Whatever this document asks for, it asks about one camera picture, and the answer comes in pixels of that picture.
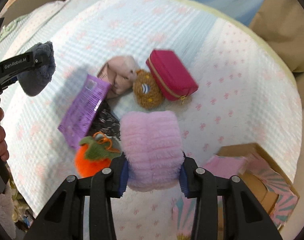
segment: pink fluffy pouch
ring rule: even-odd
[[[122,150],[129,161],[131,189],[147,192],[178,183],[184,156],[173,112],[129,112],[120,121],[120,133]]]

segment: orange plush toy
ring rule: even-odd
[[[120,156],[120,150],[112,148],[112,139],[102,132],[83,138],[80,145],[74,161],[76,170],[83,178],[94,176],[109,167],[113,158]]]

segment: purple plastic wrapper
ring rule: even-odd
[[[79,141],[86,136],[110,86],[110,83],[88,75],[82,90],[65,113],[58,129],[73,149],[80,147]]]

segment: metal bolt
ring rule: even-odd
[[[238,182],[241,181],[241,179],[238,176],[233,176],[232,181],[235,182],[235,183],[238,183]]]
[[[69,176],[67,177],[67,182],[73,182],[73,181],[75,181],[75,176],[69,175]]]
[[[196,172],[197,174],[204,174],[204,173],[205,173],[205,169],[203,169],[203,168],[197,168],[197,169],[195,170],[195,172]]]
[[[104,168],[103,170],[102,170],[102,173],[103,174],[110,174],[112,172],[112,170],[110,169],[110,168]]]

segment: white quilted fabric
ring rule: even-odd
[[[153,48],[173,49],[200,85],[183,106],[165,102],[157,109],[177,114],[188,156],[203,164],[221,146],[255,141],[293,181],[301,144],[300,97],[248,34],[172,0],[69,0],[49,15],[19,50],[9,47],[29,20],[0,43],[0,61],[37,42],[51,40],[55,49],[57,70],[40,95],[28,98],[13,85],[1,101],[8,163],[36,214],[64,178],[76,174],[74,152],[57,126],[86,74],[96,74],[107,59],[121,54],[133,55],[147,69]],[[109,103],[118,117],[143,111],[132,93]],[[117,238],[176,239],[171,215],[179,196],[179,187],[147,193],[127,189],[112,201]]]

